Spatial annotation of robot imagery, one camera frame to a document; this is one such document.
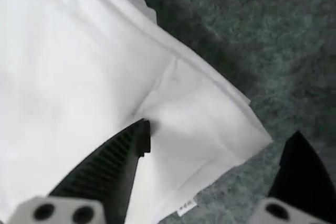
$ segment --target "gray carpet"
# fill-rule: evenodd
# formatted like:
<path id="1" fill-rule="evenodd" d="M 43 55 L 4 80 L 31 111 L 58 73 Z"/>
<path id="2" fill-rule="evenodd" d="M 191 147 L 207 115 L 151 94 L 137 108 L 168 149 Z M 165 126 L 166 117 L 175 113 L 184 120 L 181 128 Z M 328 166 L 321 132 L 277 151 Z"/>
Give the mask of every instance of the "gray carpet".
<path id="1" fill-rule="evenodd" d="M 246 223 L 278 169 L 284 141 L 309 139 L 336 181 L 336 0 L 146 0 L 158 23 L 251 100 L 275 143 L 198 195 L 177 223 Z"/>

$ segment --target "care label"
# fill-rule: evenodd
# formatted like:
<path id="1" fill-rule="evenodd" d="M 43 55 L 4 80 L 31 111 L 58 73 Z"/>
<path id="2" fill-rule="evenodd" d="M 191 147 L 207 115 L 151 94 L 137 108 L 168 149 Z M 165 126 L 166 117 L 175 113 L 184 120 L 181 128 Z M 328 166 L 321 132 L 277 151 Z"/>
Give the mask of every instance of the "care label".
<path id="1" fill-rule="evenodd" d="M 189 200 L 188 202 L 186 202 L 185 204 L 183 204 L 182 207 L 180 207 L 178 210 L 177 210 L 177 214 L 178 216 L 182 216 L 184 215 L 186 212 L 190 211 L 191 209 L 193 209 L 194 207 L 197 206 L 197 203 L 195 201 L 195 199 L 191 199 Z"/>

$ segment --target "ribbed rubber pad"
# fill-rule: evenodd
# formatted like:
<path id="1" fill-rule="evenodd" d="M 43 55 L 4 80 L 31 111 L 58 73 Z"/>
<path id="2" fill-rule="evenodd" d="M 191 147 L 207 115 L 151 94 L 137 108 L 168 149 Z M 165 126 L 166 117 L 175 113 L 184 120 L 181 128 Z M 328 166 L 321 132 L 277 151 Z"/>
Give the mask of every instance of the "ribbed rubber pad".
<path id="1" fill-rule="evenodd" d="M 107 219 L 123 223 L 138 159 L 149 151 L 150 123 L 142 119 L 97 148 L 50 195 L 98 200 L 108 212 Z"/>

